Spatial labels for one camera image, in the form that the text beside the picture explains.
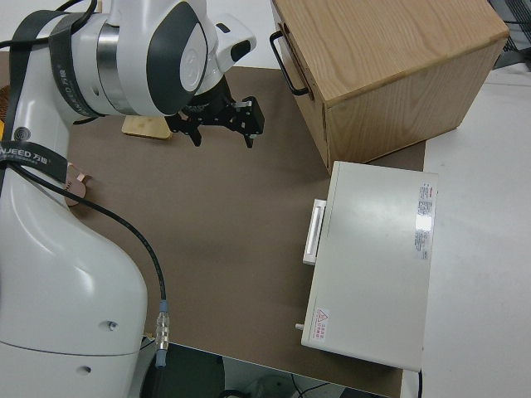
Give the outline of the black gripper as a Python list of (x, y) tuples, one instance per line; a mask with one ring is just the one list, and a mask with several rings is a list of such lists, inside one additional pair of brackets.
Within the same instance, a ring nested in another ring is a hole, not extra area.
[(255, 97), (237, 102), (231, 96), (226, 80), (210, 90), (194, 95), (181, 111), (168, 116), (168, 127), (173, 133), (189, 136), (195, 147), (200, 147), (200, 125), (224, 126), (244, 135), (246, 146), (252, 148), (254, 139), (263, 134), (265, 118)]

